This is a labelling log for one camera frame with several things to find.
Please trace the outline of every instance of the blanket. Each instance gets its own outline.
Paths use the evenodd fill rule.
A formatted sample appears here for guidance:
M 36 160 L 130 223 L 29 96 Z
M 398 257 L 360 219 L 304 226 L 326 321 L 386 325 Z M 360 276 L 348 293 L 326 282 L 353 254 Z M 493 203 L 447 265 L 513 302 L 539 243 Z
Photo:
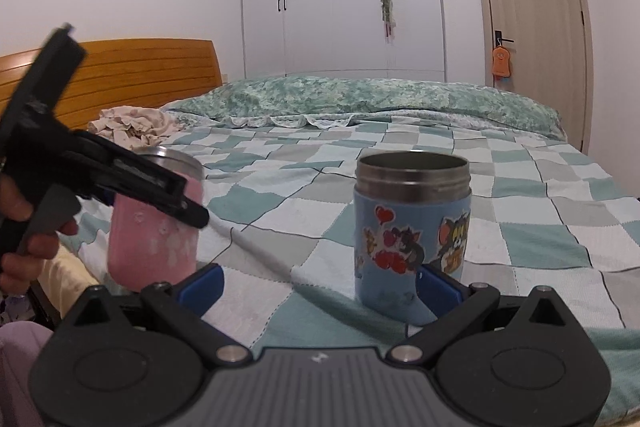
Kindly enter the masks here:
M 200 126 L 164 145 L 206 168 L 210 224 L 198 264 L 224 267 L 225 292 L 204 319 L 259 353 L 265 346 L 378 346 L 415 331 L 354 297 L 357 158 L 383 150 L 454 153 L 470 162 L 472 217 L 463 282 L 507 295 L 553 286 L 609 363 L 600 423 L 640 405 L 640 202 L 566 142 L 517 130 L 464 129 L 410 117 L 316 126 Z M 106 272 L 111 209 L 83 202 L 68 240 Z

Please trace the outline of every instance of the orange hanging ornament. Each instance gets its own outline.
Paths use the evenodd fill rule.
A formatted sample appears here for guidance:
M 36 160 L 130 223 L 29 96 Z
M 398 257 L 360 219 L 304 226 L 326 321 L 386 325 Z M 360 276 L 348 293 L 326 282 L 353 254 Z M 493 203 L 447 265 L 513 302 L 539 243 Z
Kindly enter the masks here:
M 498 46 L 494 49 L 494 66 L 492 70 L 494 76 L 500 76 L 502 78 L 509 78 L 511 76 L 510 58 L 511 54 L 507 48 Z

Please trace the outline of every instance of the cartoon cat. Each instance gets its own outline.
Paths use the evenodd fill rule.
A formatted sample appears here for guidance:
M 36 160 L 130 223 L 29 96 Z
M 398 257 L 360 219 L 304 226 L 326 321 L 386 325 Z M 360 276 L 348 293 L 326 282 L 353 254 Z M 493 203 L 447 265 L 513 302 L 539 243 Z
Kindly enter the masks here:
M 398 250 L 406 256 L 406 269 L 416 271 L 424 261 L 424 248 L 418 243 L 420 232 L 413 232 L 411 227 L 393 227 L 391 232 L 400 240 Z
M 438 250 L 436 259 L 431 261 L 431 266 L 443 270 L 443 272 L 447 274 L 453 273 L 460 268 L 465 253 L 468 230 L 468 212 L 464 212 L 460 218 L 455 221 L 448 217 L 443 219 L 440 230 L 438 231 L 440 249 Z

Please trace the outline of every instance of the purple fabric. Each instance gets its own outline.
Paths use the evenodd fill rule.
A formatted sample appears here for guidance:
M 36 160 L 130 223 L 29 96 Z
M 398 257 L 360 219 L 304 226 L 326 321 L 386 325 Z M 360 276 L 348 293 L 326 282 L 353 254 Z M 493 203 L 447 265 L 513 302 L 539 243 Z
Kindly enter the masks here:
M 0 427 L 42 427 L 27 383 L 31 366 L 51 334 L 27 321 L 0 327 Z

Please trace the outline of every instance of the wooden headboard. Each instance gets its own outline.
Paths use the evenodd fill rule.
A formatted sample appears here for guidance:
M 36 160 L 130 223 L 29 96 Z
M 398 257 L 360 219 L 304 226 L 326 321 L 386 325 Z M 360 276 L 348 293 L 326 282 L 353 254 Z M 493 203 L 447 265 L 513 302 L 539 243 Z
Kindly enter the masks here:
M 87 50 L 56 107 L 66 126 L 86 128 L 101 109 L 161 107 L 222 85 L 211 41 L 120 39 L 82 42 Z M 38 50 L 0 57 L 0 111 Z

